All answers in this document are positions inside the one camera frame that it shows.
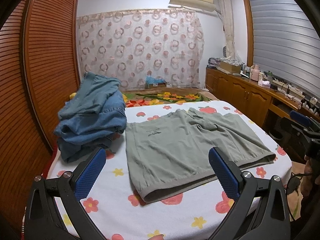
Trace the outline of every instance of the window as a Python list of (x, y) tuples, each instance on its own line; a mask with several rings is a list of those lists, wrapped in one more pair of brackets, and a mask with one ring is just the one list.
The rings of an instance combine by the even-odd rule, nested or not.
[(299, 5), (294, 0), (247, 0), (247, 7), (253, 32), (250, 43), (248, 25), (248, 62), (250, 57), (262, 70), (319, 97), (320, 39)]

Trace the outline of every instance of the white bedsheet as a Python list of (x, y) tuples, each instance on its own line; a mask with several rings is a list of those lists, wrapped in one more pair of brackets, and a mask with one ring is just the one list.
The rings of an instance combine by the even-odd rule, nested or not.
[[(248, 171), (257, 178), (270, 179), (273, 175), (279, 175), (283, 184), (287, 183), (292, 165), (290, 158), (260, 127), (226, 102), (133, 107), (126, 108), (126, 116), (128, 122), (144, 122), (177, 109), (188, 110), (190, 107), (208, 113), (217, 111), (221, 114), (239, 114), (263, 143), (276, 153), (273, 164), (251, 168)], [(141, 205), (130, 183), (125, 148), (125, 134), (122, 134), (112, 143), (106, 164), (88, 198), (81, 200), (92, 221), (104, 236), (110, 240), (147, 240), (157, 234), (164, 234), (165, 240), (207, 239), (233, 203), (233, 200), (226, 197), (219, 181), (212, 181), (167, 200)], [(73, 171), (80, 161), (65, 164), (59, 158), (51, 169), (49, 178), (56, 178), (63, 171)], [(56, 201), (68, 231), (77, 236), (61, 200), (56, 198)], [(255, 199), (252, 210), (256, 208), (257, 203), (258, 199)]]

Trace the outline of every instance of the circle pattern curtain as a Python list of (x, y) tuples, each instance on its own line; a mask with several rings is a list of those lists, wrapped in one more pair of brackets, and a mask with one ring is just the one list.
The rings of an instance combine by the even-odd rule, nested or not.
[(116, 11), (77, 20), (81, 75), (117, 77), (121, 90), (144, 89), (148, 75), (173, 87), (199, 87), (204, 37), (195, 12)]

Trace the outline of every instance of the louvered wardrobe door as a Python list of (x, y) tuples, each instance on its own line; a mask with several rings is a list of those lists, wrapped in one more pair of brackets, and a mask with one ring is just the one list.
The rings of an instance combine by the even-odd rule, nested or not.
[(33, 178), (51, 157), (29, 109), (20, 72), (25, 6), (22, 0), (0, 30), (0, 213), (16, 230), (21, 228)]
[(51, 145), (57, 112), (79, 87), (77, 0), (31, 0), (26, 16), (25, 68), (35, 112)]

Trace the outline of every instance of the metal screw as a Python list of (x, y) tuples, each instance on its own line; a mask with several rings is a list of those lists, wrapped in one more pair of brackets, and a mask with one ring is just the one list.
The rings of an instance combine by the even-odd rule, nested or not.
[(40, 175), (35, 176), (35, 181), (36, 181), (36, 182), (38, 182), (38, 181), (40, 181), (40, 180), (41, 180), (41, 176), (40, 176)]
[(245, 176), (246, 178), (251, 178), (251, 173), (248, 171), (244, 171), (243, 176)]
[(280, 177), (279, 176), (273, 176), (273, 179), (275, 180), (275, 181), (277, 181), (277, 182), (279, 182), (281, 179), (280, 179)]
[(66, 171), (65, 173), (63, 173), (63, 177), (64, 178), (70, 178), (71, 177), (71, 172), (70, 171)]

